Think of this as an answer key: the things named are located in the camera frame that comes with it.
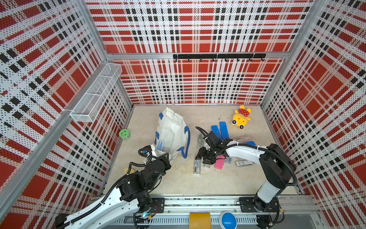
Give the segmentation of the pink pencil case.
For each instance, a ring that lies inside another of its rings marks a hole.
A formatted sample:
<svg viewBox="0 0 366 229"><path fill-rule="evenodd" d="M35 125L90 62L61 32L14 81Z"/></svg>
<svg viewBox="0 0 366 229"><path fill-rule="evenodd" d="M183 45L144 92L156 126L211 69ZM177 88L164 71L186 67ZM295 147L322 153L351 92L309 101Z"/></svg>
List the pink pencil case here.
<svg viewBox="0 0 366 229"><path fill-rule="evenodd" d="M223 166L224 166L224 163L225 163L225 159L226 158L223 155L217 156L215 164L214 164L214 168L218 169L218 170L222 170Z"/></svg>

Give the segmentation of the narrow clear compass case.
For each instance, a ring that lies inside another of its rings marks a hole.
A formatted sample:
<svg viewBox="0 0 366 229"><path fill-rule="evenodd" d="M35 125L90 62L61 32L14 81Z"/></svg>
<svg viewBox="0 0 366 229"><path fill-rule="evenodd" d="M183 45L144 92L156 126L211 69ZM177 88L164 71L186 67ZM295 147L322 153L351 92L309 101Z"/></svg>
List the narrow clear compass case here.
<svg viewBox="0 0 366 229"><path fill-rule="evenodd" d="M197 138L197 147L201 148L205 145L204 137L202 134L200 134Z"/></svg>

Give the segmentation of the clear case barcode label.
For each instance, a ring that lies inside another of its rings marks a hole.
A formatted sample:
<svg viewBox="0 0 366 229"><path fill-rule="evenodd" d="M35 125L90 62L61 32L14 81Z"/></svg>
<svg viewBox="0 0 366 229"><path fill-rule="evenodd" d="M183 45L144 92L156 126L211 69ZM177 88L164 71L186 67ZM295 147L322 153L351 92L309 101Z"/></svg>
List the clear case barcode label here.
<svg viewBox="0 0 366 229"><path fill-rule="evenodd" d="M246 167L246 166L251 166L251 165L253 165L254 163L252 162L252 161L250 161L250 160L245 160L245 159L241 159L241 160L237 160L236 162L235 162L235 165L237 166L237 167Z"/></svg>

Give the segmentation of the clear plastic compass set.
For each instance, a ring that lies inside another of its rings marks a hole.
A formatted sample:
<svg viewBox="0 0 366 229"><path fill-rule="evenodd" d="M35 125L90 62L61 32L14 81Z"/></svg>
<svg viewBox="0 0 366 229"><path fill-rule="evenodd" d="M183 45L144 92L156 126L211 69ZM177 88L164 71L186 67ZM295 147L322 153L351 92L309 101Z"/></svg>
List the clear plastic compass set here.
<svg viewBox="0 0 366 229"><path fill-rule="evenodd" d="M239 135L232 138L234 141L239 143L247 143L253 141L253 138L251 135Z"/></svg>

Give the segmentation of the white canvas bag blue handles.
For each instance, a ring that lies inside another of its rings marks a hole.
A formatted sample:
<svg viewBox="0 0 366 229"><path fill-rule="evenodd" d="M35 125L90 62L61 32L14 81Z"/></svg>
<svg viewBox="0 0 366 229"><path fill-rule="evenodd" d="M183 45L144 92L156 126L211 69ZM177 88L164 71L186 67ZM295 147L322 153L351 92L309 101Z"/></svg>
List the white canvas bag blue handles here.
<svg viewBox="0 0 366 229"><path fill-rule="evenodd" d="M173 162L177 156L186 159L190 141L190 129L184 118L174 110L166 107L159 114L154 143L151 145L152 154L159 157L168 153L170 162Z"/></svg>

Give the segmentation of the blue triangular ruler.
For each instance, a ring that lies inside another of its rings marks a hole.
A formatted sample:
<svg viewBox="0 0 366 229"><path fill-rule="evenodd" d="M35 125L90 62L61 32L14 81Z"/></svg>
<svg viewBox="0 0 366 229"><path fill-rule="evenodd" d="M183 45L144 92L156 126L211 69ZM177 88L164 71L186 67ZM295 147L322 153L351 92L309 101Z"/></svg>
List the blue triangular ruler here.
<svg viewBox="0 0 366 229"><path fill-rule="evenodd" d="M256 143L254 141L249 141L249 142L246 142L247 145L252 145L252 146L256 146Z"/></svg>

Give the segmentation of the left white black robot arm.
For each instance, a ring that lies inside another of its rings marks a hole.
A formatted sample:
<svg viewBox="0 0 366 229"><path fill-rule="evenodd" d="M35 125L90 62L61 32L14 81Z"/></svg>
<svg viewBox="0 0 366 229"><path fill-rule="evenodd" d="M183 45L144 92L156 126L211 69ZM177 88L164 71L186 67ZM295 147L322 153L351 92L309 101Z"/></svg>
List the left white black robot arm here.
<svg viewBox="0 0 366 229"><path fill-rule="evenodd" d="M119 178L108 192L86 208L62 213L55 218L57 229L102 229L114 221L137 212L146 212L152 204L150 192L171 168L170 155L155 156L152 146L138 151L142 164L130 162L128 173Z"/></svg>

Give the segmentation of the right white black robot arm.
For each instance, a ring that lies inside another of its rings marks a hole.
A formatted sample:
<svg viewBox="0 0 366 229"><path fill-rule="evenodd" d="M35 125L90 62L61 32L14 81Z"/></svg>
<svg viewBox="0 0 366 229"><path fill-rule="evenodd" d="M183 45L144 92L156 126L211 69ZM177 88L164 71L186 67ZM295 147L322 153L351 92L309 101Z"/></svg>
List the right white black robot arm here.
<svg viewBox="0 0 366 229"><path fill-rule="evenodd" d="M237 157L261 166L266 182L260 187L253 198L253 206L258 212L265 212L272 200L289 186L297 185L296 165L287 154L276 144L268 147L253 146L239 143L230 138L218 137L214 132L207 132L201 127L196 129L203 135L208 145L201 147L198 157L204 164L214 165L224 162L226 158Z"/></svg>

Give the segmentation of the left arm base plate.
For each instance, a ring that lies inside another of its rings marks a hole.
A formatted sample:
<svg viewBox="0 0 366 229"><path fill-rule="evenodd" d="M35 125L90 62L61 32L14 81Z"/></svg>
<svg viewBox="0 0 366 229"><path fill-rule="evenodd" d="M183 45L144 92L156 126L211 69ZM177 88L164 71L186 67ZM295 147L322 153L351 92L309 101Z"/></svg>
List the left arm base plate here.
<svg viewBox="0 0 366 229"><path fill-rule="evenodd" d="M147 213L155 215L157 213L164 213L165 198L152 198L151 205L147 210Z"/></svg>

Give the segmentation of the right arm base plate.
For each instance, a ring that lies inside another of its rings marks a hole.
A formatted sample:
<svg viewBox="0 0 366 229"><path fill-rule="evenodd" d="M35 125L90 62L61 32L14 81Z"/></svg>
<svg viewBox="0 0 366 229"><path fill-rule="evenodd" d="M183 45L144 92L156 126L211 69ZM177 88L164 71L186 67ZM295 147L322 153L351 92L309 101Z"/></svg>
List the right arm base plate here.
<svg viewBox="0 0 366 229"><path fill-rule="evenodd" d="M277 212L278 204L273 198L269 203L265 203L257 197L240 197L239 206L242 212Z"/></svg>

